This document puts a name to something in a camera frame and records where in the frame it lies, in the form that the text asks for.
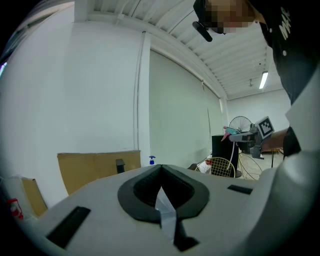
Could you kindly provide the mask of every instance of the cardboard box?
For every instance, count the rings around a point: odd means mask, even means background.
[[[38,217],[41,216],[48,208],[41,196],[36,180],[34,178],[21,178],[21,181],[31,208]]]
[[[140,151],[112,153],[60,153],[57,155],[66,191],[74,191],[100,178],[117,174],[116,160],[123,159],[124,171],[141,167]]]

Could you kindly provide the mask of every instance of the white ceiling panel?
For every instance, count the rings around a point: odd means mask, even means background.
[[[228,99],[282,88],[260,25],[237,29],[226,35],[210,32],[207,42],[193,27],[197,21],[195,0],[94,0],[94,10],[123,13],[152,24],[191,49],[226,92]],[[259,89],[262,72],[269,71],[263,90]]]

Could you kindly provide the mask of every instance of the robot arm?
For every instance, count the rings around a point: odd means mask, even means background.
[[[251,125],[249,132],[229,136],[232,142],[249,143],[250,153],[253,158],[264,159],[261,156],[261,146],[265,139],[274,132],[274,127],[268,116]]]

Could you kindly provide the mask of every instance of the person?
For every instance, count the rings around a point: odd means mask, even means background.
[[[273,59],[282,86],[291,105],[295,102],[320,62],[320,36],[315,35],[319,31],[316,28],[319,24],[316,20],[317,8],[312,7],[311,2],[196,0],[193,8],[199,19],[196,23],[203,27],[201,29],[212,30],[218,34],[234,32],[237,28],[259,22],[266,43],[273,50]],[[301,150],[291,127],[274,132],[263,142],[261,151],[276,148],[283,148],[284,156]]]

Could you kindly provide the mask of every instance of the electric fan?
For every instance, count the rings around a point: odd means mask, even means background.
[[[249,132],[251,121],[245,116],[237,116],[229,124],[230,128],[233,128],[239,132]]]

